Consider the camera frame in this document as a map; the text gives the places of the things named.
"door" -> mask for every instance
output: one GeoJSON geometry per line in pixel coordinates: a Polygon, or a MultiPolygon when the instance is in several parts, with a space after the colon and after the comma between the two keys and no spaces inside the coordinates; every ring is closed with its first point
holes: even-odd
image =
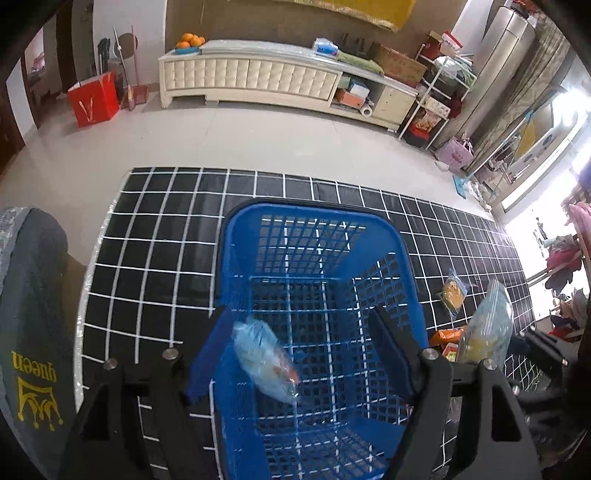
{"type": "Polygon", "coordinates": [[[61,91],[67,92],[76,83],[76,66],[72,50],[72,0],[56,16],[57,64],[60,69],[61,91]]]}
{"type": "Polygon", "coordinates": [[[0,90],[0,174],[13,155],[25,146],[14,119],[6,84],[0,90]]]}

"plastic bag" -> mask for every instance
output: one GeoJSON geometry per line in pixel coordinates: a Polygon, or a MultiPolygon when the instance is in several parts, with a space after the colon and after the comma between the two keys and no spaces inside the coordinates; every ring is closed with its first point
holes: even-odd
{"type": "Polygon", "coordinates": [[[435,152],[435,158],[449,165],[449,171],[460,173],[460,169],[474,160],[472,145],[469,141],[460,141],[451,137],[435,152]]]}
{"type": "Polygon", "coordinates": [[[453,267],[450,268],[447,280],[437,296],[443,302],[443,305],[452,316],[452,319],[455,319],[460,312],[467,293],[468,289],[464,285],[464,282],[457,276],[456,270],[453,267]]]}
{"type": "Polygon", "coordinates": [[[280,402],[296,403],[300,377],[273,330],[249,316],[246,323],[234,322],[232,338],[238,362],[257,388],[280,402]]]}
{"type": "Polygon", "coordinates": [[[478,363],[491,358],[502,368],[512,333],[513,307],[509,293],[493,278],[460,340],[456,361],[478,363]]]}

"red box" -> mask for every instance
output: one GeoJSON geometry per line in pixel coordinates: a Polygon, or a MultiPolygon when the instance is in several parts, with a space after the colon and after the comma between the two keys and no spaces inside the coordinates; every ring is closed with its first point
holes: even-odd
{"type": "Polygon", "coordinates": [[[68,90],[68,98],[79,127],[110,120],[119,111],[114,72],[77,83],[68,90]]]}
{"type": "Polygon", "coordinates": [[[356,109],[360,109],[365,103],[365,98],[353,95],[351,92],[343,90],[342,88],[336,89],[335,98],[339,101],[339,103],[342,103],[346,106],[351,106],[356,109]]]}

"black grid mat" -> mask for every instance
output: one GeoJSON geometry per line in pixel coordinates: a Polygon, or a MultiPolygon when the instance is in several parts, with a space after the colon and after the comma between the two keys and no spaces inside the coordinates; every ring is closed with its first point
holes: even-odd
{"type": "MultiPolygon", "coordinates": [[[[440,328],[464,325],[492,277],[507,286],[516,332],[534,321],[517,252],[504,227],[495,222],[395,193],[308,177],[212,168],[136,168],[110,214],[94,270],[88,269],[92,286],[84,323],[84,388],[109,357],[138,362],[199,335],[214,308],[222,219],[253,197],[357,205],[386,215],[406,243],[428,336],[440,328]],[[454,321],[436,297],[451,266],[470,285],[454,321]]],[[[505,372],[523,388],[537,378],[537,370],[523,358],[509,358],[505,372]]],[[[214,387],[210,385],[210,399],[214,387]]],[[[168,478],[151,407],[143,401],[140,406],[154,474],[168,478]]],[[[193,407],[191,421],[220,472],[213,413],[205,399],[193,407]]],[[[436,467],[449,461],[454,439],[455,425],[448,423],[436,467]]]]}

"white grid line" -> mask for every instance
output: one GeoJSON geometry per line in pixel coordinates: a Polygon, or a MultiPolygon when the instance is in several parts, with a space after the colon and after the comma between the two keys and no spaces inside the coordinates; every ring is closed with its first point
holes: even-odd
{"type": "MultiPolygon", "coordinates": [[[[89,292],[88,295],[92,295],[94,297],[101,297],[104,299],[113,299],[113,300],[121,300],[121,301],[130,301],[131,303],[139,303],[138,299],[126,299],[125,297],[110,296],[110,295],[105,295],[103,293],[94,293],[92,291],[89,292]]],[[[149,301],[149,300],[142,300],[142,303],[144,305],[159,305],[161,307],[171,307],[173,305],[172,303],[163,303],[161,301],[149,301]]],[[[195,305],[177,305],[177,306],[182,307],[184,309],[209,311],[209,307],[200,307],[200,306],[195,306],[195,305]]]]}
{"type": "MultiPolygon", "coordinates": [[[[197,182],[195,184],[193,195],[191,196],[191,203],[189,204],[189,212],[193,211],[193,206],[195,205],[195,198],[197,197],[197,189],[199,188],[199,184],[201,183],[202,177],[201,169],[199,171],[199,175],[197,176],[197,182]]],[[[174,327],[176,324],[176,315],[177,315],[177,302],[178,302],[178,284],[181,278],[181,269],[183,266],[183,255],[184,249],[187,241],[187,234],[189,232],[189,223],[191,222],[191,217],[188,216],[185,220],[184,228],[183,228],[183,239],[181,240],[180,248],[178,249],[178,259],[177,259],[177,271],[174,273],[174,287],[173,287],[173,306],[170,309],[170,348],[173,347],[174,344],[174,327]]]]}
{"type": "MultiPolygon", "coordinates": [[[[384,193],[382,190],[379,191],[379,195],[382,198],[382,203],[384,204],[384,209],[386,210],[386,215],[388,217],[388,219],[390,218],[390,214],[388,213],[388,208],[386,207],[386,201],[384,200],[384,193]]],[[[406,215],[406,209],[404,208],[404,206],[402,205],[402,199],[400,198],[400,196],[398,196],[398,200],[400,200],[400,205],[402,206],[402,209],[404,211],[403,215],[405,215],[407,217],[407,222],[408,222],[408,216],[406,215]]],[[[414,237],[414,235],[411,233],[411,238],[413,239],[413,243],[414,243],[414,248],[417,250],[418,252],[418,245],[417,245],[417,241],[414,237]]],[[[423,267],[423,260],[421,259],[421,255],[418,255],[418,261],[421,264],[421,270],[423,271],[423,274],[425,273],[425,269],[423,267]]],[[[433,303],[431,303],[431,313],[433,314],[433,322],[435,324],[435,328],[437,329],[437,320],[435,318],[435,309],[433,308],[433,303]]]]}
{"type": "MultiPolygon", "coordinates": [[[[220,202],[220,211],[219,211],[219,218],[217,220],[217,227],[216,227],[216,236],[215,236],[215,244],[216,246],[213,249],[213,259],[212,259],[212,279],[209,284],[209,315],[213,313],[213,304],[215,300],[215,279],[216,279],[216,264],[217,264],[217,255],[219,250],[219,240],[220,240],[220,231],[222,229],[222,217],[223,217],[223,209],[224,205],[226,204],[226,191],[228,189],[228,181],[230,179],[230,169],[226,170],[226,178],[224,179],[223,184],[223,196],[222,201],[220,202]]],[[[213,401],[213,389],[214,389],[215,382],[211,380],[209,383],[209,408],[211,418],[211,425],[212,425],[212,435],[213,435],[213,445],[215,447],[215,456],[216,456],[216,466],[217,466],[217,474],[220,478],[223,478],[222,467],[220,464],[220,456],[219,451],[217,448],[217,434],[216,434],[216,420],[215,420],[215,407],[213,401]]]]}
{"type": "MultiPolygon", "coordinates": [[[[124,335],[127,337],[133,337],[133,338],[137,338],[137,339],[145,339],[145,340],[155,340],[157,342],[164,342],[164,343],[168,343],[168,339],[167,338],[157,338],[157,337],[150,337],[147,335],[137,335],[135,333],[129,333],[129,332],[123,332],[121,330],[113,330],[112,328],[107,328],[107,327],[101,327],[100,325],[94,325],[93,323],[84,323],[85,326],[90,327],[90,328],[94,328],[95,330],[102,330],[104,332],[110,332],[110,333],[116,333],[117,335],[124,335]]],[[[174,343],[178,344],[178,345],[182,345],[183,342],[180,340],[175,340],[174,343]]]]}
{"type": "MultiPolygon", "coordinates": [[[[168,181],[168,188],[170,188],[173,183],[174,179],[176,178],[178,167],[174,169],[173,174],[170,176],[170,180],[168,181]]],[[[145,263],[145,271],[144,275],[142,275],[142,284],[139,290],[139,302],[138,302],[138,314],[135,320],[135,345],[134,345],[134,362],[137,364],[139,363],[139,331],[141,330],[142,325],[142,310],[144,307],[144,296],[145,296],[145,289],[146,283],[148,281],[148,267],[150,266],[150,261],[152,260],[152,253],[154,252],[154,240],[156,240],[156,235],[158,234],[158,227],[160,227],[160,220],[162,219],[161,214],[164,211],[164,207],[166,205],[166,201],[168,200],[168,192],[164,194],[164,198],[162,199],[162,204],[160,204],[160,215],[156,218],[156,224],[154,225],[154,232],[152,233],[152,241],[150,242],[150,246],[148,247],[148,255],[146,256],[146,263],[145,263]]]]}
{"type": "MultiPolygon", "coordinates": [[[[110,240],[128,240],[128,241],[133,240],[133,241],[136,241],[136,242],[151,242],[152,241],[149,238],[124,238],[124,237],[120,237],[120,236],[104,236],[103,238],[107,238],[107,239],[110,239],[110,240]]],[[[154,241],[154,243],[156,243],[156,244],[159,244],[159,243],[162,243],[162,244],[166,244],[166,243],[168,243],[168,244],[180,244],[180,243],[183,243],[183,241],[182,240],[165,240],[165,239],[158,238],[158,239],[156,239],[154,241]]],[[[195,240],[186,240],[184,243],[186,243],[186,244],[199,244],[199,245],[215,245],[215,243],[213,243],[213,242],[202,242],[202,241],[195,241],[195,240]]]]}
{"type": "MultiPolygon", "coordinates": [[[[152,173],[154,172],[154,168],[152,167],[150,173],[146,176],[146,179],[144,180],[144,189],[148,186],[148,183],[150,183],[150,180],[152,178],[152,173]]],[[[139,209],[139,205],[142,202],[142,199],[144,198],[144,194],[140,193],[138,196],[137,201],[135,202],[135,207],[134,207],[134,212],[131,215],[131,218],[129,219],[129,224],[127,226],[127,230],[126,230],[126,236],[129,236],[129,234],[131,233],[131,229],[134,225],[134,220],[135,220],[135,215],[139,209]]],[[[111,297],[109,299],[109,310],[107,312],[107,328],[106,328],[106,334],[105,334],[105,361],[107,361],[109,359],[109,350],[111,348],[111,322],[113,321],[113,305],[115,303],[115,292],[117,290],[117,283],[119,281],[119,272],[121,271],[121,264],[123,263],[123,257],[125,255],[125,248],[127,247],[127,240],[123,240],[123,244],[121,245],[121,251],[119,252],[119,259],[117,260],[117,266],[115,267],[115,275],[113,277],[113,286],[111,287],[111,297]]]]}
{"type": "MultiPolygon", "coordinates": [[[[107,263],[95,263],[98,267],[111,267],[113,268],[114,265],[109,265],[107,263]]],[[[158,273],[178,273],[178,274],[188,274],[188,275],[201,275],[202,277],[211,277],[211,273],[204,273],[204,272],[194,272],[194,271],[179,271],[179,270],[161,270],[158,268],[142,268],[142,267],[128,267],[126,265],[120,265],[118,267],[120,270],[140,270],[142,272],[158,272],[158,273]]]]}

